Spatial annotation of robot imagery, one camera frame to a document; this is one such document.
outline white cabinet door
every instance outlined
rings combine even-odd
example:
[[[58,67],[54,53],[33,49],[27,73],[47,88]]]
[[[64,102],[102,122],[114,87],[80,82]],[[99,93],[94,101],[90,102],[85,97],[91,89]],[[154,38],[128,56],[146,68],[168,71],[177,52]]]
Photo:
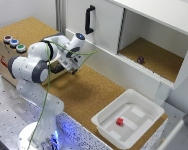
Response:
[[[90,13],[90,28],[93,33],[85,34],[85,15],[90,5],[95,7]],[[123,18],[123,8],[107,0],[68,0],[66,28],[82,33],[86,39],[114,54],[118,42]]]

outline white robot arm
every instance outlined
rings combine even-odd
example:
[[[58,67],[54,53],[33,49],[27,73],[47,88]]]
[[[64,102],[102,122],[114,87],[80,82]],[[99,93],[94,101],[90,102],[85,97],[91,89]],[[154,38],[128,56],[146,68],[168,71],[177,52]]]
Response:
[[[58,58],[59,67],[75,74],[84,61],[84,57],[77,54],[83,47],[84,41],[84,36],[79,33],[75,34],[71,41],[62,34],[56,34],[32,44],[28,48],[28,57],[12,57],[8,62],[8,69],[13,78],[18,80],[16,89],[19,94],[42,108],[46,91],[39,83],[43,83],[48,77],[47,62],[49,59],[47,49],[49,49],[50,61]],[[52,140],[52,137],[54,137],[57,130],[56,115],[62,113],[63,109],[64,103],[49,93],[46,99],[45,111],[33,136],[30,150],[49,150],[50,148],[58,150],[60,148],[58,141],[53,144],[54,139]],[[28,139],[19,142],[19,150],[28,148],[32,133],[29,134]]]

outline plastic container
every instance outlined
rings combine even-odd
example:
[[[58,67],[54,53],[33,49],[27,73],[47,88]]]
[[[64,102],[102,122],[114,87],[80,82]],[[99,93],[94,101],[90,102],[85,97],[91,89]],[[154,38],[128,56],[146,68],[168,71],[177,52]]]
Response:
[[[129,89],[97,113],[91,121],[113,145],[129,149],[163,113],[163,108]],[[123,119],[122,126],[116,124],[118,118]]]

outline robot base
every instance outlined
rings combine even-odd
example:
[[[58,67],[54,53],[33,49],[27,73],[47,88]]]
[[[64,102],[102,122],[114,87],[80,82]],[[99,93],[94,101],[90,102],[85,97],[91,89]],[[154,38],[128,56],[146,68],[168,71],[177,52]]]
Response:
[[[40,146],[39,148],[35,148],[32,146],[32,144],[28,149],[29,146],[28,138],[31,136],[32,132],[34,131],[36,124],[37,122],[31,123],[20,132],[18,137],[18,150],[43,150],[43,147]],[[59,148],[61,148],[63,144],[63,140],[59,139],[58,141],[59,141]]]

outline cabinet shelf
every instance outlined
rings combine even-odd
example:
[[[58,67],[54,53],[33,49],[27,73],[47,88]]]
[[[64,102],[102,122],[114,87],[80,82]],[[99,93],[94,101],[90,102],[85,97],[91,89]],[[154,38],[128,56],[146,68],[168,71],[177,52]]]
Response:
[[[144,67],[160,76],[175,82],[184,58],[175,55],[143,38],[129,44],[119,51],[120,54],[137,61],[139,56],[144,57]]]

